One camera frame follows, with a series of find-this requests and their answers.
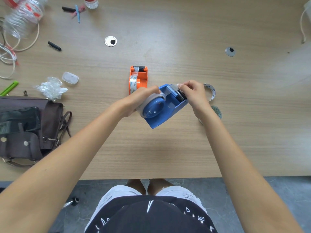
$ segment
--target smartphone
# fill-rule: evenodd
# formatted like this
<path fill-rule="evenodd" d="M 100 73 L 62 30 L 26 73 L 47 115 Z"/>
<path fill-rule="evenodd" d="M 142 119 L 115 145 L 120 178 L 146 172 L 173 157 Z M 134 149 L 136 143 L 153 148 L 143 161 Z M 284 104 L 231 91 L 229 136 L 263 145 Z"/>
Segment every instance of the smartphone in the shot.
<path fill-rule="evenodd" d="M 0 113 L 0 134 L 19 133 L 18 124 L 21 123 L 25 132 L 41 128 L 40 110 L 29 107 Z"/>

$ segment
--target leg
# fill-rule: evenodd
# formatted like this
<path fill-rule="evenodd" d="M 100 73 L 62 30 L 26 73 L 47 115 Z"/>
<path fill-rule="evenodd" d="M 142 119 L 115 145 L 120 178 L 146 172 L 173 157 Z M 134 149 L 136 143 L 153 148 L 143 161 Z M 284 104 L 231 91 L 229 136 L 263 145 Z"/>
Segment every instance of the leg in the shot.
<path fill-rule="evenodd" d="M 169 186 L 174 186 L 174 185 L 164 179 L 150 179 L 150 183 L 148 186 L 148 194 L 156 195 L 160 190 L 166 187 L 169 187 Z"/>
<path fill-rule="evenodd" d="M 135 190 L 137 190 L 141 194 L 146 194 L 146 189 L 145 189 L 144 185 L 142 184 L 142 182 L 140 181 L 140 179 L 130 179 L 127 181 L 126 186 L 134 188 Z"/>

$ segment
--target brown bag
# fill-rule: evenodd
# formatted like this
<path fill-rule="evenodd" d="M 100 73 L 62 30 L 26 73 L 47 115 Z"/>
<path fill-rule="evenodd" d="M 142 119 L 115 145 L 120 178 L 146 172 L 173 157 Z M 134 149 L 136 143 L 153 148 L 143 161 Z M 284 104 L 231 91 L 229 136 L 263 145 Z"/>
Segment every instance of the brown bag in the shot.
<path fill-rule="evenodd" d="M 65 131 L 71 137 L 68 126 L 72 113 L 68 111 L 63 116 L 62 103 L 28 96 L 0 97 L 0 113 L 34 106 L 40 110 L 40 129 L 30 132 L 23 131 L 21 124 L 19 124 L 19 133 L 0 134 L 0 157 L 8 164 L 17 167 L 31 167 L 35 163 L 22 165 L 14 162 L 13 159 L 22 158 L 35 162 L 39 161 L 61 144 Z"/>

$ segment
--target crumpled plastic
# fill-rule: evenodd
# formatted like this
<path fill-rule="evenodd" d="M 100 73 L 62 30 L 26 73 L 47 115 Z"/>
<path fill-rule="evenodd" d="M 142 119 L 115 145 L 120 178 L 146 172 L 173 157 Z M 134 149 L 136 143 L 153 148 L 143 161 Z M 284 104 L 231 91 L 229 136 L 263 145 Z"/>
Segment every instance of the crumpled plastic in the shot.
<path fill-rule="evenodd" d="M 46 83 L 41 83 L 40 86 L 35 86 L 36 89 L 43 92 L 43 95 L 49 98 L 52 101 L 56 99 L 60 99 L 62 94 L 66 92 L 67 88 L 61 88 L 60 86 L 63 83 L 55 77 L 48 77 L 48 81 Z"/>

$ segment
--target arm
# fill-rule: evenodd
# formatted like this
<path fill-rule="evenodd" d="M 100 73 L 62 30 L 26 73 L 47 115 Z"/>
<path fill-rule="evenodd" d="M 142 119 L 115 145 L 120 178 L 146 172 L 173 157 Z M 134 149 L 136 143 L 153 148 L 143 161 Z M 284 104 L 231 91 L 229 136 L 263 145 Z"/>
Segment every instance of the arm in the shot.
<path fill-rule="evenodd" d="M 260 175 L 210 107 L 201 83 L 180 84 L 202 121 L 232 203 L 246 233 L 302 233 L 287 206 Z"/>
<path fill-rule="evenodd" d="M 157 86 L 139 88 L 27 170 L 0 194 L 0 232 L 47 232 L 77 181 L 114 130 Z"/>

